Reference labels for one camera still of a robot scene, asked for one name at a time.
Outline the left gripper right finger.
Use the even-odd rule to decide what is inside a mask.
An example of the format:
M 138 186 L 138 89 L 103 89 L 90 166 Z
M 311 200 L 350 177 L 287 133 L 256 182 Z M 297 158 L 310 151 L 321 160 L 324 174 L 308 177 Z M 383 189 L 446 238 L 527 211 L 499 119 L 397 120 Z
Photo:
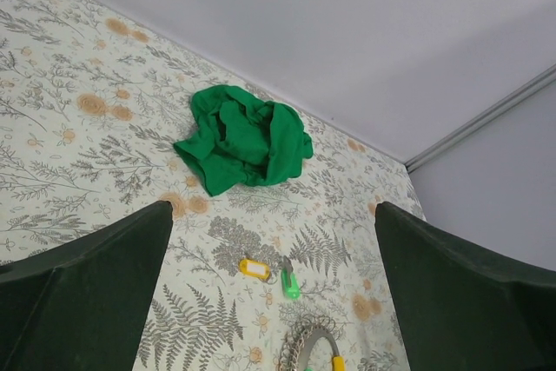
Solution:
M 412 370 L 553 370 L 555 274 L 391 202 L 375 232 Z

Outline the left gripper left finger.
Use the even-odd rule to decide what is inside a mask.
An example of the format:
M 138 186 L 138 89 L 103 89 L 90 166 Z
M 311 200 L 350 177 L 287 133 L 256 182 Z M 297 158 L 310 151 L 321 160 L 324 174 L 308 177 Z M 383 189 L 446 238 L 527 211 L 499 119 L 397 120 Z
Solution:
M 1 267 L 3 370 L 130 370 L 173 227 L 155 202 Z

